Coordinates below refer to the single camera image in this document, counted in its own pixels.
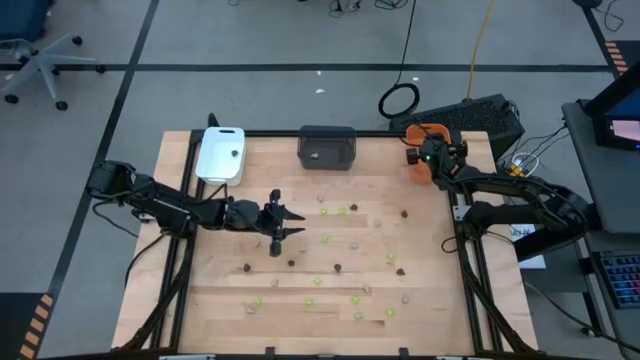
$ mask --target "wooden tabletop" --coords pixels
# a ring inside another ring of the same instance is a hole
[[[463,137],[468,162],[495,170],[486,133]],[[164,134],[157,181],[180,187],[188,139],[188,132]],[[287,238],[277,258],[269,257],[265,236],[200,230],[180,352],[263,354],[274,346],[279,354],[397,355],[398,348],[407,347],[412,355],[473,355],[458,257],[440,249],[454,234],[447,194],[410,182],[405,145],[394,138],[358,138],[356,160],[346,172],[304,170],[295,138],[247,138],[247,149],[242,182],[229,188],[230,195],[263,204],[279,188],[282,203],[306,217],[288,226],[307,230]],[[213,189],[207,186],[205,196]],[[352,204],[357,211],[349,210]],[[321,209],[328,213],[322,215]],[[491,230],[509,236],[508,227]],[[157,225],[142,225],[136,251],[157,234]],[[496,305],[536,347],[513,246],[491,235],[483,242]],[[168,243],[152,248],[133,268],[114,346],[126,342],[155,306]],[[453,241],[447,245],[455,246]],[[245,263],[251,266],[248,273]],[[405,275],[397,275],[398,269]],[[484,346],[490,348],[485,313],[479,309]],[[172,317],[169,310],[164,344]]]

